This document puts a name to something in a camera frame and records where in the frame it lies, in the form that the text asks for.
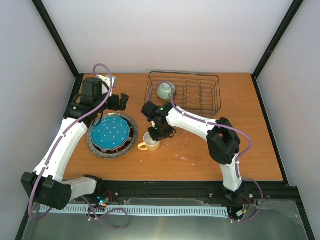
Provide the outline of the yellow mug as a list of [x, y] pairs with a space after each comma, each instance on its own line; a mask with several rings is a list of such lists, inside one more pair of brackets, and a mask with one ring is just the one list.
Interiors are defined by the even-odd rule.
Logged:
[[141, 151], [155, 152], [159, 149], [160, 142], [154, 141], [150, 134], [146, 132], [143, 136], [143, 142], [138, 144], [137, 148]]

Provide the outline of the green ceramic bowl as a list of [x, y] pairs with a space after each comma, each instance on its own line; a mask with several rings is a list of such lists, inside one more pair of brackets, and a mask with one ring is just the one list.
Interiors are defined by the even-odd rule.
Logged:
[[163, 82], [157, 88], [157, 96], [162, 100], [170, 100], [176, 94], [176, 87], [173, 83]]

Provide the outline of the black wire dish rack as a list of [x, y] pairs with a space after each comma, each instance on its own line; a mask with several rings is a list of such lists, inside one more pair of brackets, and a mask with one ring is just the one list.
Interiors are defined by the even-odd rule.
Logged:
[[220, 78], [209, 73], [151, 71], [148, 74], [144, 102], [157, 106], [166, 100], [157, 95], [161, 82], [170, 82], [176, 93], [176, 106], [205, 118], [213, 118], [221, 109]]

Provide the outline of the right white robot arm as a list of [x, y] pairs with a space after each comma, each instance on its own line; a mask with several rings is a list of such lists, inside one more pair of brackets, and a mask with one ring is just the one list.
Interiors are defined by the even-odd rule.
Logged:
[[210, 157], [220, 165], [223, 176], [224, 197], [235, 202], [241, 195], [242, 179], [236, 165], [241, 140], [226, 118], [219, 120], [200, 117], [166, 102], [162, 106], [146, 102], [141, 113], [152, 124], [148, 133], [153, 141], [173, 138], [176, 128], [190, 132], [205, 140]]

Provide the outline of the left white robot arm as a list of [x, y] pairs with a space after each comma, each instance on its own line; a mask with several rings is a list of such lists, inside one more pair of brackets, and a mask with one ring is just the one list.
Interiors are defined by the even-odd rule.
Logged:
[[116, 77], [97, 75], [82, 82], [82, 92], [67, 106], [61, 127], [47, 154], [32, 173], [25, 172], [21, 183], [29, 196], [28, 207], [34, 203], [62, 210], [68, 203], [82, 196], [92, 201], [103, 198], [101, 179], [84, 175], [64, 180], [68, 162], [80, 139], [88, 134], [89, 143], [99, 153], [116, 155], [127, 146], [133, 136], [132, 125], [119, 115], [98, 114], [105, 110], [124, 111], [129, 97], [114, 95]]

